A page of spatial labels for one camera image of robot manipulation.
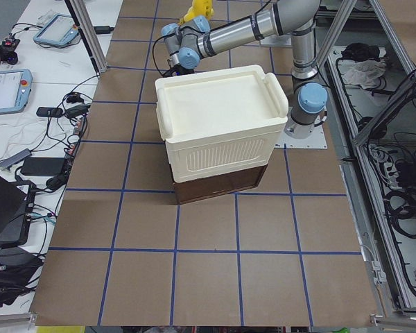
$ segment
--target blue tape grid line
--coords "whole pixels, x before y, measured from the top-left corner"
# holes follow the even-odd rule
[[[175,217],[175,236],[173,249],[173,279],[171,281],[171,306],[169,314],[169,325],[172,326],[174,322],[174,298],[175,298],[175,274],[177,266],[177,244],[179,242],[179,222],[180,222],[180,206],[177,207],[177,216]]]
[[[241,255],[362,255],[359,251],[273,251],[273,250],[194,250],[189,248],[65,248],[50,246],[54,251],[95,251],[95,252],[159,252],[159,253],[217,253]]]
[[[155,102],[129,102],[129,101],[92,101],[92,103],[108,103],[108,104],[153,104],[155,105]]]
[[[239,201],[237,198],[237,194],[234,195],[234,211],[236,215],[237,277],[239,279],[239,313],[241,315],[241,326],[245,326],[245,320],[243,316],[241,240],[239,232]]]
[[[95,192],[122,192],[122,189],[99,189],[99,188],[77,188],[68,187],[67,191],[95,191]],[[124,192],[134,193],[174,193],[172,189],[124,189]],[[313,196],[313,197],[346,197],[346,194],[339,193],[254,193],[254,192],[236,192],[226,195],[237,196]]]
[[[159,0],[156,0],[156,7],[155,7],[155,14],[154,14],[155,17],[157,16],[158,8],[159,8]],[[146,52],[144,74],[143,74],[142,81],[141,81],[141,87],[140,87],[138,101],[141,100],[141,94],[144,90],[146,67],[148,65],[149,54],[150,54],[150,51],[151,51],[151,44],[152,44],[151,41],[153,39],[155,20],[156,19],[154,18],[153,27],[151,28],[150,42],[149,42],[149,45],[148,45],[148,50]],[[117,229],[118,229],[118,226],[119,226],[119,219],[120,219],[120,214],[121,214],[121,207],[122,207],[122,204],[123,204],[123,195],[124,195],[124,192],[125,192],[126,181],[128,179],[128,171],[129,171],[129,167],[130,167],[130,160],[131,160],[131,155],[132,155],[132,147],[133,147],[133,141],[134,141],[134,136],[135,136],[135,131],[136,131],[137,119],[138,119],[138,116],[139,116],[139,108],[140,108],[140,104],[137,104],[137,112],[136,112],[136,117],[135,117],[135,120],[134,120],[134,125],[133,125],[133,129],[132,129],[132,134],[131,134],[131,143],[130,143],[130,149],[129,149],[129,152],[128,152],[128,158],[127,158],[127,161],[126,161],[125,175],[123,176],[123,184],[122,184],[122,188],[121,188],[119,207],[118,207],[118,210],[117,210],[116,223],[114,225],[114,232],[113,232],[113,235],[112,235],[110,257],[108,259],[108,265],[107,265],[107,271],[106,271],[106,277],[105,277],[105,284],[103,286],[101,307],[100,307],[100,311],[98,313],[98,321],[97,321],[98,326],[100,326],[101,323],[102,323],[103,310],[105,308],[106,291],[107,291],[108,281],[110,279],[112,256],[113,256],[113,253],[114,253],[114,245],[115,245],[115,242],[116,242]]]
[[[165,145],[164,142],[148,142],[148,141],[110,141],[110,140],[82,140],[82,142],[87,142],[89,144],[158,144]]]
[[[297,249],[299,250],[300,270],[302,272],[302,281],[304,283],[306,308],[308,310],[308,317],[309,317],[309,321],[310,321],[310,326],[313,327],[314,326],[313,314],[311,313],[311,304],[310,304],[310,298],[309,298],[309,294],[308,294],[308,286],[307,286],[307,283],[306,283],[304,258],[302,256],[302,247],[301,247],[301,244],[300,244],[299,228],[297,226],[297,217],[296,217],[296,208],[295,208],[295,203],[294,203],[293,186],[291,184],[290,164],[288,162],[288,154],[286,152],[286,147],[284,148],[284,157],[285,157],[286,175],[287,175],[287,178],[288,178],[288,188],[290,190],[291,209],[293,211],[293,220],[294,220],[294,226],[295,226],[295,231],[296,231]]]

